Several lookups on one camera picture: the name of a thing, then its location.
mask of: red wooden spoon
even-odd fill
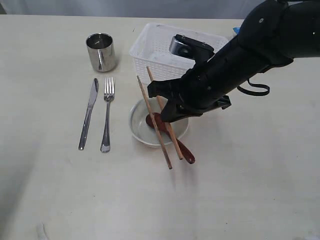
[[[159,131],[167,134],[170,138],[170,133],[167,130],[165,123],[161,120],[160,113],[154,112],[153,114],[154,114],[154,119],[155,119],[156,125],[158,126]],[[145,122],[146,124],[148,124],[149,127],[154,128],[154,125],[152,123],[152,120],[149,114],[146,116]],[[178,145],[180,147],[180,150],[185,160],[189,164],[194,164],[196,162],[196,159],[195,159],[195,156],[192,154],[192,152],[178,139],[176,141],[178,142]]]

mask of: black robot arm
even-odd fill
[[[294,58],[320,57],[320,1],[289,5],[266,0],[216,54],[207,44],[181,35],[175,36],[170,51],[194,59],[195,65],[181,78],[148,86],[149,97],[168,99],[162,120],[174,122],[225,109],[231,106],[226,94],[254,75],[289,65]]]

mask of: knife blade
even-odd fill
[[[92,113],[92,110],[94,109],[98,91],[99,91],[99,83],[98,83],[98,79],[95,78],[93,80],[91,90],[90,90],[88,106],[86,108],[84,123],[83,123],[81,137],[80,137],[80,143],[78,147],[79,150],[85,149],[87,134],[88,134],[89,125],[90,125],[91,113]]]

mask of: wooden chopstick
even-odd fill
[[[140,81],[139,76],[136,76],[136,78],[138,79],[138,83],[139,83],[139,86],[140,86],[140,89],[141,89],[141,92],[142,92],[142,95],[143,95],[143,99],[144,99],[144,101],[145,101],[146,107],[148,108],[148,112],[149,112],[149,115],[150,115],[150,117],[151,117],[151,120],[152,120],[152,123],[153,123],[153,126],[154,126],[154,130],[155,130],[155,133],[156,133],[156,136],[158,137],[159,142],[160,142],[160,144],[161,144],[161,148],[162,148],[162,151],[163,151],[163,154],[164,154],[166,163],[168,164],[168,168],[169,168],[169,169],[172,169],[172,165],[171,165],[171,162],[170,162],[170,159],[169,159],[169,156],[168,156],[168,153],[167,153],[167,150],[166,150],[164,141],[163,141],[163,139],[162,139],[162,137],[161,137],[161,134],[160,134],[159,129],[158,129],[158,126],[157,126],[157,122],[156,122],[156,120],[155,120],[154,112],[153,112],[152,109],[151,109],[151,106],[150,106],[149,101],[148,101],[148,97],[147,97],[147,95],[146,95],[146,92],[145,92],[145,90],[144,90],[144,87],[142,86],[142,83],[141,83],[141,81]]]
[[[148,71],[149,78],[150,78],[151,82],[153,82],[154,81],[154,77],[152,76],[152,73],[151,73],[150,68],[148,66],[146,67],[146,70]],[[158,104],[160,106],[160,109],[162,111],[164,109],[164,107],[165,107],[165,104],[164,104],[164,102],[163,102],[163,100],[162,100],[162,98],[160,96],[156,96],[156,99],[157,99]],[[181,149],[179,147],[179,144],[177,142],[176,134],[175,134],[171,124],[169,122],[165,122],[164,125],[165,125],[166,129],[168,130],[168,132],[170,134],[171,140],[173,142],[174,148],[176,150],[176,153],[178,154],[179,159],[180,160],[184,159],[184,156],[183,156],[183,154],[181,152]]]

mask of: stainless steel cup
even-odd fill
[[[110,35],[95,33],[85,43],[94,70],[108,72],[116,66],[114,41]]]

